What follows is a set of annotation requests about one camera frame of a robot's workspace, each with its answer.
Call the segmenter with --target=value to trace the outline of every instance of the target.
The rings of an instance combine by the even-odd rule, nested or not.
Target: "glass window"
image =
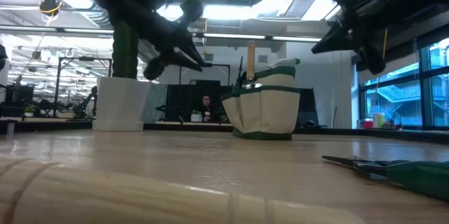
[[[432,77],[432,114],[435,126],[449,126],[449,74]]]
[[[435,70],[449,65],[449,38],[429,47],[430,69]]]
[[[418,80],[401,84],[393,84],[378,88],[375,99],[375,89],[366,92],[366,114],[369,118],[376,112],[385,113],[385,119],[394,119],[395,124],[422,125],[421,88]]]
[[[380,77],[380,82],[382,83],[383,81],[389,81],[392,79],[398,79],[400,77],[405,77],[405,76],[410,76],[412,74],[418,74],[419,72],[419,68],[420,65],[417,63],[413,63],[409,66],[405,66],[399,70],[395,70],[393,72],[390,72],[388,74],[385,74],[383,76]],[[370,81],[367,81],[365,83],[366,86],[371,85],[371,84],[376,84],[377,83],[377,78],[376,79],[371,79]]]

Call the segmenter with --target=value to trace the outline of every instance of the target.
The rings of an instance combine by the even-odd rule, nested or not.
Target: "ceiling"
[[[0,25],[17,26],[37,26],[44,27],[48,17],[43,16],[38,10],[38,4],[41,0],[0,0]],[[76,27],[96,29],[99,28],[95,22],[89,19],[92,14],[85,8],[74,8],[79,5],[76,0],[63,0],[65,2],[58,18],[51,21],[51,27]],[[172,6],[176,13],[177,2],[175,0]],[[318,20],[301,20],[307,11],[317,0],[257,0],[234,1],[234,0],[201,0],[205,6],[205,14],[209,14],[208,19],[200,19],[191,25],[192,30],[197,32],[209,32],[220,34],[263,34],[263,35],[281,35],[281,36],[302,36],[302,37],[322,37],[328,30],[329,25],[326,21],[320,21],[334,8],[332,2],[327,2],[322,6],[315,6],[318,11],[312,15],[320,15]],[[232,6],[231,10],[217,10],[214,6]],[[0,39],[8,41],[13,47],[13,56],[11,60],[12,68],[9,80],[13,81],[24,70],[24,65],[31,60],[33,51],[38,46],[41,37],[26,32],[5,32],[0,28]],[[34,83],[42,90],[48,89],[54,92],[55,85],[55,66],[58,64],[58,57],[66,53],[74,52],[74,55],[87,55],[94,58],[110,59],[112,54],[112,38],[110,36],[99,35],[78,35],[77,37],[68,37],[61,34],[47,34],[39,50],[44,50],[42,54],[47,61],[33,60],[30,66],[35,72],[27,71],[22,80],[24,83]],[[246,47],[248,41],[238,39],[202,39],[201,46],[224,46],[224,47]],[[260,42],[258,46],[270,48],[272,52],[277,52],[282,47],[282,42]],[[151,44],[141,42],[140,44],[140,62],[139,78],[143,79],[142,69],[146,61],[155,56],[156,52]],[[239,60],[239,57],[229,57],[230,60]],[[100,62],[79,62],[74,60],[62,71],[63,84],[67,84],[66,90],[76,91],[79,95],[88,95],[90,88],[95,85],[95,78],[107,75],[107,61]],[[80,68],[89,67],[89,74],[80,72]],[[77,83],[77,79],[85,79],[83,83]]]

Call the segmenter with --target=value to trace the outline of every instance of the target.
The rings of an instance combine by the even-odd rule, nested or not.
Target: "red object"
[[[363,123],[363,128],[364,129],[372,129],[373,128],[373,122],[372,121],[365,121]]]

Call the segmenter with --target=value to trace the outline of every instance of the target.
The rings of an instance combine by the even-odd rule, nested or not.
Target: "table surface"
[[[230,133],[58,131],[0,136],[0,153],[225,192],[347,209],[366,223],[443,224],[449,204],[368,180],[321,155],[448,161],[449,146],[363,136],[243,140]]]

